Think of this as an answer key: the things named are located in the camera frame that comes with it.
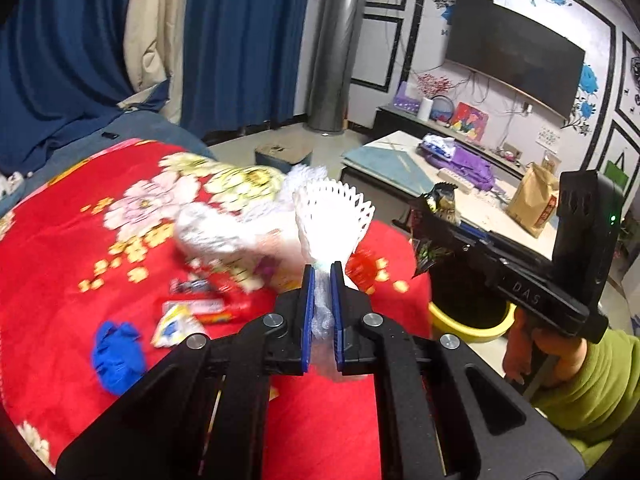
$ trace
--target metal cylinder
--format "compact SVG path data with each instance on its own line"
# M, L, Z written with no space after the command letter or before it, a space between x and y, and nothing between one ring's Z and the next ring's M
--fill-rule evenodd
M307 126L337 134L349 103L349 85L365 0L325 0Z

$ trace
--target yellow rim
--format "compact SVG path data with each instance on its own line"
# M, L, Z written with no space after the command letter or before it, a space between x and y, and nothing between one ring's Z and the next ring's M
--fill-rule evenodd
M508 303L508 305L507 315L504 317L502 322L491 328L473 328L457 322L452 317L447 316L447 314L441 311L433 303L429 303L429 311L433 316L434 325L443 332L453 333L467 342L487 341L500 337L502 334L507 332L509 327L513 324L513 313L516 310L516 306L513 303Z

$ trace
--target human hand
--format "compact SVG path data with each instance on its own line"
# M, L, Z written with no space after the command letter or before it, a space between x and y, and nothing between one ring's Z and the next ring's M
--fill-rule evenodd
M522 376L531 373L533 343L545 354L559 357L553 373L543 381L547 388L573 379L587 357L587 342L583 338L567 338L547 328L535 328L529 335L527 314L518 308L502 361L502 368L508 378L522 384Z

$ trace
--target black tv screen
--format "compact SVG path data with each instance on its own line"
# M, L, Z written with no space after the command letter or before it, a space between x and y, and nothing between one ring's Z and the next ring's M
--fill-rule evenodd
M445 58L507 83L568 119L584 50L491 0L456 0Z

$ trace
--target green sweater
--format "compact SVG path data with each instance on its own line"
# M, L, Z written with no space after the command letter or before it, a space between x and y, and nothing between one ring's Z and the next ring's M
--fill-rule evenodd
M541 390L533 404L542 410L591 467L606 451L640 399L640 339L607 330L571 381Z

